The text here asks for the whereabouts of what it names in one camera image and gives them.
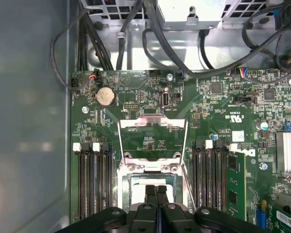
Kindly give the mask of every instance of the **heatsink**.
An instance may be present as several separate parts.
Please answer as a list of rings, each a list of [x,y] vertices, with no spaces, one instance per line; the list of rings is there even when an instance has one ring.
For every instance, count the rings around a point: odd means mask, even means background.
[[[277,171],[291,173],[291,133],[276,133]]]

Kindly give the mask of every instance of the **microchip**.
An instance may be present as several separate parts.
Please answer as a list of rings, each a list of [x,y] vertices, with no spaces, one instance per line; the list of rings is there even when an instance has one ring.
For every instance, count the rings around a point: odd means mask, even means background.
[[[193,122],[192,127],[199,128],[200,127],[200,122]]]
[[[200,119],[200,113],[193,113],[193,119],[195,120]]]
[[[270,137],[270,132],[269,131],[266,131],[266,130],[262,130],[260,132],[260,137],[261,138],[269,138]]]
[[[229,200],[231,203],[237,205],[237,193],[234,193],[233,191],[230,190],[230,191],[228,192],[228,200]]]
[[[236,170],[236,158],[233,156],[228,157],[228,167]]]
[[[107,139],[105,138],[105,137],[101,137],[100,139],[99,139],[99,142],[106,142],[107,141]]]
[[[201,113],[203,109],[201,107],[197,107],[196,112]]]
[[[222,84],[221,83],[212,83],[211,84],[211,93],[213,95],[222,94]]]
[[[265,101],[275,100],[275,90],[274,89],[265,89],[264,90],[264,100]]]

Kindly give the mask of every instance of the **ventilation holes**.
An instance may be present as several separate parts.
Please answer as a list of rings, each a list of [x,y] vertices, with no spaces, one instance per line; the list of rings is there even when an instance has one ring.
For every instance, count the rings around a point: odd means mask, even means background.
[[[110,19],[120,19],[119,15],[110,15]]]
[[[246,10],[248,7],[248,4],[239,4],[237,7],[236,7],[236,11],[244,11]]]
[[[121,13],[129,13],[130,9],[129,6],[120,6],[119,7]]]
[[[234,13],[231,14],[231,18],[238,18],[238,17],[240,17],[241,15],[242,15],[241,12],[234,12]]]
[[[116,6],[108,6],[107,10],[108,10],[109,13],[117,13],[118,12]]]
[[[115,0],[105,0],[106,5],[116,5]]]

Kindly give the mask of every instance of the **black cable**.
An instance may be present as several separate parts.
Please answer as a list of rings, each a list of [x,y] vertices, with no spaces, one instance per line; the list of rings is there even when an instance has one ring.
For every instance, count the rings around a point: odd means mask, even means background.
[[[141,0],[137,0],[135,5],[134,5],[134,8],[131,10],[130,14],[125,19],[120,32],[124,33],[127,30],[128,26],[129,26],[129,23],[135,18],[135,16],[137,15],[141,5],[142,5],[142,1]],[[119,38],[119,40],[118,40],[118,57],[117,57],[117,61],[116,61],[116,70],[122,70],[124,52],[125,52],[125,39],[124,38]]]
[[[86,29],[82,22],[79,21],[79,31],[78,31],[78,51],[77,51],[77,70],[86,71],[87,66],[87,35]]]
[[[207,55],[206,55],[206,51],[205,51],[205,39],[206,39],[206,36],[209,34],[209,31],[210,30],[201,30],[199,32],[199,34],[198,34],[198,36],[200,38],[199,47],[200,47],[200,53],[202,55],[202,58],[206,64],[206,66],[209,69],[214,69],[214,67],[211,65],[210,61],[208,60]]]
[[[265,8],[263,10],[260,10],[258,12],[256,12],[255,14],[253,14],[246,22],[245,24],[243,25],[243,28],[242,28],[242,39],[244,41],[244,43],[252,50],[255,50],[258,45],[256,43],[254,43],[248,36],[248,33],[247,33],[247,29],[248,29],[248,26],[250,24],[250,22],[260,16],[260,15],[263,15],[263,14],[267,14],[267,13],[270,13],[270,12],[274,12],[276,10],[279,10],[282,8],[282,5],[277,5],[277,6],[273,6],[273,7],[270,7],[270,8]],[[263,49],[261,51],[261,53],[264,53],[268,56],[270,56],[273,60],[274,60],[274,63],[276,64],[275,62],[275,54],[272,53],[271,51],[267,50],[267,49]]]
[[[72,28],[75,24],[77,24],[77,22],[85,15],[87,14],[87,9],[82,10],[81,13],[77,16],[77,18],[72,21],[71,23],[69,23],[68,25],[65,26],[64,29],[61,30],[60,33],[58,33],[54,39],[52,40],[51,46],[50,46],[50,58],[52,61],[52,66],[53,69],[55,71],[56,77],[58,78],[58,80],[61,82],[62,85],[64,85],[66,88],[68,88],[70,91],[80,91],[82,90],[90,81],[90,79],[86,80],[84,83],[82,83],[82,85],[80,85],[79,87],[71,87],[70,85],[68,85],[65,80],[62,78],[58,67],[57,67],[57,63],[56,63],[56,59],[55,59],[55,44],[56,41],[58,40],[58,38],[64,34],[68,29]]]
[[[79,1],[79,8],[81,10],[84,9],[81,1]],[[97,57],[99,59],[101,67],[103,68],[103,70],[113,70],[113,66],[111,64],[107,50],[104,47],[104,45],[103,45],[103,43],[102,43],[102,41],[97,33],[97,30],[94,27],[94,24],[93,24],[93,22],[88,14],[86,14],[84,16],[84,18],[82,19],[82,22],[84,23],[87,34],[89,35],[89,37],[92,41],[93,47],[95,49],[95,52],[97,54]]]
[[[107,65],[107,63],[106,63],[106,61],[105,61],[105,59],[104,59],[104,57],[103,57],[103,55],[101,53],[101,50],[99,49],[99,46],[98,46],[98,44],[96,42],[96,39],[95,39],[94,35],[91,33],[91,27],[89,26],[89,24],[92,24],[92,23],[85,23],[84,18],[82,19],[82,21],[84,22],[87,34],[88,34],[88,36],[89,36],[89,38],[90,38],[90,40],[91,40],[91,42],[93,44],[93,48],[95,50],[95,53],[96,53],[96,55],[98,57],[98,60],[100,62],[100,65],[101,65],[102,69],[103,70],[109,70],[109,67],[108,67],[108,65]]]
[[[146,34],[152,32],[151,29],[145,29],[142,32],[142,46],[144,48],[145,54],[148,57],[148,59],[153,62],[154,64],[156,64],[160,69],[164,69],[164,70],[173,70],[174,72],[178,72],[180,73],[180,70],[178,68],[174,68],[174,67],[170,67],[170,66],[166,66],[163,63],[159,62],[157,59],[155,59],[150,52],[147,50],[147,39],[146,39]]]
[[[155,33],[155,36],[157,37],[159,43],[161,44],[163,50],[167,54],[167,56],[180,68],[182,69],[188,76],[191,76],[193,78],[198,79],[204,79],[209,78],[211,76],[219,75],[223,72],[226,72],[227,70],[234,69],[235,67],[238,67],[250,59],[252,59],[254,56],[256,56],[259,52],[261,52],[266,46],[268,46],[270,43],[272,43],[276,38],[278,38],[283,32],[285,31],[286,27],[281,29],[280,31],[273,34],[271,37],[269,37],[266,41],[264,41],[260,46],[258,46],[256,49],[252,50],[251,53],[244,56],[243,58],[239,59],[236,62],[233,62],[232,64],[229,64],[225,67],[222,67],[220,69],[214,69],[208,72],[200,72],[200,73],[194,73],[190,69],[186,67],[186,65],[179,59],[179,57],[176,55],[176,53],[173,51],[173,49],[168,44],[164,34],[162,33],[162,30],[160,28],[159,22],[156,18],[156,13],[154,9],[153,0],[144,0],[144,6],[147,12],[147,15],[149,17],[151,28],[153,32]]]
[[[281,63],[280,63],[280,60],[279,60],[279,52],[280,52],[280,46],[281,46],[281,42],[282,42],[282,38],[283,38],[283,34],[278,38],[277,40],[277,44],[276,44],[276,63],[278,65],[278,67],[285,71],[285,72],[289,72],[291,73],[291,68],[286,68],[284,67]]]

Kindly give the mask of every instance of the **gray cable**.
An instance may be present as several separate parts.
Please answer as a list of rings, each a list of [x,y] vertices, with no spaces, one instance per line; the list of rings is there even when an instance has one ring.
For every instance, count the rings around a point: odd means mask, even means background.
[[[82,83],[82,85],[80,85],[79,87],[71,87],[69,84],[67,84],[65,82],[65,80],[62,78],[58,67],[57,67],[57,63],[56,63],[56,59],[55,59],[55,44],[56,41],[58,40],[58,38],[64,34],[68,29],[72,28],[75,24],[77,24],[77,22],[86,14],[88,13],[87,9],[84,9],[83,11],[81,11],[81,13],[77,16],[77,18],[75,20],[73,20],[71,23],[69,23],[68,25],[65,26],[64,29],[62,29],[62,31],[60,33],[58,33],[54,39],[52,40],[51,46],[50,46],[50,58],[52,61],[52,66],[53,69],[55,71],[56,77],[58,78],[58,80],[61,82],[62,85],[64,85],[67,89],[69,89],[70,91],[80,91],[82,90],[88,83],[89,83],[89,79],[86,80],[84,83]]]
[[[180,70],[178,68],[174,68],[174,67],[170,67],[170,66],[166,66],[163,63],[159,62],[158,60],[156,60],[151,54],[150,52],[147,50],[147,39],[146,39],[146,34],[152,32],[151,29],[145,29],[142,32],[142,46],[144,48],[144,52],[146,54],[146,56],[148,57],[148,59],[153,62],[154,64],[156,64],[160,69],[165,69],[165,70],[172,70],[174,72],[180,73]]]
[[[141,0],[136,1],[134,8],[132,9],[130,14],[125,19],[120,32],[124,33],[127,30],[128,26],[129,26],[129,23],[135,18],[135,16],[137,15],[141,5],[142,5],[142,1]],[[116,61],[116,70],[122,70],[124,52],[125,52],[125,39],[124,38],[119,38],[119,41],[118,41],[118,57],[117,57],[117,61]]]
[[[263,10],[260,10],[258,12],[256,12],[255,14],[253,14],[246,22],[245,24],[243,25],[243,28],[242,28],[242,39],[244,41],[244,43],[249,47],[251,48],[252,50],[256,49],[258,47],[258,45],[256,43],[254,43],[248,36],[248,33],[247,33],[247,28],[249,26],[249,23],[256,17],[260,16],[260,15],[263,15],[263,14],[267,14],[267,13],[270,13],[270,12],[274,12],[276,10],[279,10],[281,9],[282,5],[278,5],[278,6],[272,6],[272,7],[269,7],[269,8],[266,8],[266,9],[263,9]],[[267,49],[263,49],[261,51],[261,53],[264,53],[266,55],[269,55],[270,57],[273,58],[273,60],[275,61],[275,54],[273,54],[271,51],[267,50]]]

